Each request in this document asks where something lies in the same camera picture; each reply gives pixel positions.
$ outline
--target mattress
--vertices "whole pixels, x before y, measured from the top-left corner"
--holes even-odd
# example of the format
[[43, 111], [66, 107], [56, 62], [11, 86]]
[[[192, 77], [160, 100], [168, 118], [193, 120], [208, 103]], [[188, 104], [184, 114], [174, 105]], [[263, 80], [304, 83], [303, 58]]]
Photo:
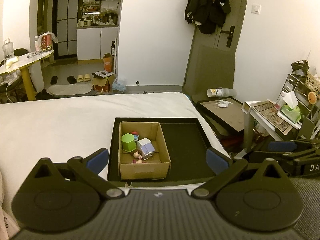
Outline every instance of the mattress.
[[[101, 95], [0, 105], [0, 171], [10, 215], [14, 194], [42, 157], [66, 162], [110, 148], [115, 117], [198, 118], [212, 147], [226, 156], [210, 126], [182, 93]], [[107, 179], [106, 167], [100, 176]], [[198, 185], [168, 188], [193, 190]]]

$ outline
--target round table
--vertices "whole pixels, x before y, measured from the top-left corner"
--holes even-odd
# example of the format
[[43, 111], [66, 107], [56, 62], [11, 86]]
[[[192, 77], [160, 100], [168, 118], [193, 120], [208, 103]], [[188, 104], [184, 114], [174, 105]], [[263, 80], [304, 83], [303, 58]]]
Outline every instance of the round table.
[[35, 101], [36, 100], [36, 96], [33, 90], [33, 86], [32, 86], [32, 82], [31, 82], [31, 78], [30, 78], [30, 73], [29, 73], [29, 66], [33, 65], [34, 63], [43, 60], [45, 58], [50, 57], [50, 55], [53, 53], [53, 50], [47, 51], [47, 52], [43, 52], [39, 55], [34, 55], [31, 58], [28, 58], [28, 54], [19, 56], [19, 60], [15, 63], [12, 63], [12, 65], [10, 66], [10, 68], [6, 69], [5, 68], [5, 64], [0, 66], [0, 75], [1, 74], [5, 74], [5, 73], [11, 73], [11, 72], [15, 72], [17, 70], [21, 71], [22, 74], [22, 80], [23, 80], [23, 84], [24, 87], [26, 89], [26, 93], [27, 93], [27, 97], [29, 101]]

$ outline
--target coat hanging on door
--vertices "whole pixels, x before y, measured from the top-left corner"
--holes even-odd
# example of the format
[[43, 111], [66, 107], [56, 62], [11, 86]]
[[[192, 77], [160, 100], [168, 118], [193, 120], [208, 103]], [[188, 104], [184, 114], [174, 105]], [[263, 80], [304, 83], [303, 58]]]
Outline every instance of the coat hanging on door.
[[198, 25], [202, 33], [212, 34], [216, 25], [223, 26], [230, 11], [228, 0], [188, 0], [185, 20]]

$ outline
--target small toy house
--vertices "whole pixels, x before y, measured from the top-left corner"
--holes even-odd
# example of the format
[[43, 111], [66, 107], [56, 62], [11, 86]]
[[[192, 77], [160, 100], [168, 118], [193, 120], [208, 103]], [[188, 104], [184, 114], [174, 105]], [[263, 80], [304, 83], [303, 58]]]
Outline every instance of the small toy house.
[[143, 138], [137, 141], [137, 147], [142, 152], [141, 155], [144, 159], [152, 157], [152, 155], [156, 151], [148, 138]]

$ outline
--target wicker basket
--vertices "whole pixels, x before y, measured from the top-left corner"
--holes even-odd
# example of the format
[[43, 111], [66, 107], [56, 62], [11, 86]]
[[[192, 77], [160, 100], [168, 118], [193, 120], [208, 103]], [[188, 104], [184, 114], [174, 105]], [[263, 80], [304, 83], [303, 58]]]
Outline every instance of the wicker basket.
[[312, 75], [310, 72], [307, 72], [306, 78], [306, 87], [309, 88], [311, 91], [315, 92], [317, 95], [320, 91], [320, 82]]

